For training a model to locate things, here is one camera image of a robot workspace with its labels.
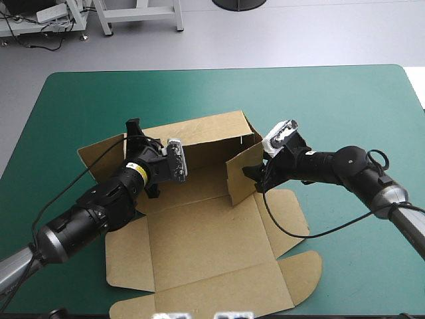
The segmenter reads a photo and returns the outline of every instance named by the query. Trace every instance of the silver metal arm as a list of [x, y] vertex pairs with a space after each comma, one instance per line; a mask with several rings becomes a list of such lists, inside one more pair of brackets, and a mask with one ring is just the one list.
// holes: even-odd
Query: silver metal arm
[[[0, 261], [0, 299], [7, 296], [19, 282], [25, 269], [27, 269], [33, 257], [33, 252], [29, 247], [25, 247]], [[28, 279], [32, 274], [36, 273], [43, 266], [38, 260], [34, 260], [25, 279]]]
[[[400, 185], [391, 185], [379, 192], [372, 201], [371, 209], [391, 203], [408, 201], [408, 192]], [[425, 214], [408, 207], [381, 209], [375, 215], [380, 219], [389, 219], [406, 237], [409, 243], [425, 260]]]

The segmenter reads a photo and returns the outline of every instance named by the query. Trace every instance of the cardboard sheet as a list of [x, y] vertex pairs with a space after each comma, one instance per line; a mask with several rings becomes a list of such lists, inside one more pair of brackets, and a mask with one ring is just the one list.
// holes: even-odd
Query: cardboard sheet
[[[112, 319], [150, 318], [154, 312], [250, 310], [256, 316], [294, 307], [316, 287], [321, 259], [315, 252], [276, 261], [301, 240], [278, 230], [261, 194], [242, 167], [262, 161], [260, 136], [241, 111], [145, 130], [166, 141], [181, 138], [189, 167], [183, 184], [163, 183], [159, 199], [138, 197], [146, 214], [106, 236], [111, 285], [155, 291], [115, 304]], [[79, 150], [86, 165], [122, 136]], [[102, 181], [122, 162], [117, 146], [92, 175]], [[279, 223], [306, 235], [309, 229], [291, 191], [268, 192]]]
[[211, 319], [214, 313], [229, 310], [249, 310], [264, 316], [304, 301], [320, 276], [320, 256], [308, 251], [277, 263], [272, 261], [117, 302], [111, 307], [110, 316], [140, 319], [150, 318], [154, 312], [189, 312], [194, 318]]

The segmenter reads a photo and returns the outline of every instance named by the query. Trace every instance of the black base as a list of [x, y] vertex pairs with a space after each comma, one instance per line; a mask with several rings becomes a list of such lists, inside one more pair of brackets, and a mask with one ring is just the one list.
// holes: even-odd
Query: black base
[[247, 11], [258, 8], [267, 0], [212, 0], [218, 7], [230, 11]]

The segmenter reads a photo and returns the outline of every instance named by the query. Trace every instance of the white table frame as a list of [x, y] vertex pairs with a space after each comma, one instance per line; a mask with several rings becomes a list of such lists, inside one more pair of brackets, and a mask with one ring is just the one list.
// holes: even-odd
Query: white table frame
[[105, 35], [113, 35], [112, 23], [175, 19], [178, 31], [183, 31], [180, 0], [172, 0], [172, 6], [149, 7], [149, 0], [137, 0], [136, 8], [108, 10], [104, 0], [93, 0]]

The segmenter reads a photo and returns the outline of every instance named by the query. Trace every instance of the cardboard tab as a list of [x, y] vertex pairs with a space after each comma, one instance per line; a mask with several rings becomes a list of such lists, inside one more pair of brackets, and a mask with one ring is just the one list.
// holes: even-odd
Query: cardboard tab
[[108, 233], [105, 244], [107, 247], [106, 280], [108, 284], [155, 291], [146, 217], [128, 224], [125, 231], [122, 229]]
[[322, 261], [317, 251], [307, 251], [278, 261], [294, 306], [302, 303], [316, 289]]
[[125, 300], [110, 310], [113, 319], [140, 319], [156, 312], [188, 312], [193, 318], [214, 318], [216, 312], [249, 310], [264, 316], [294, 307], [276, 262], [264, 263], [192, 284], [158, 292], [154, 296]]
[[242, 168], [261, 164], [263, 152], [262, 144], [257, 143], [226, 162], [227, 188], [233, 205], [240, 203], [256, 191], [255, 181], [247, 178]]

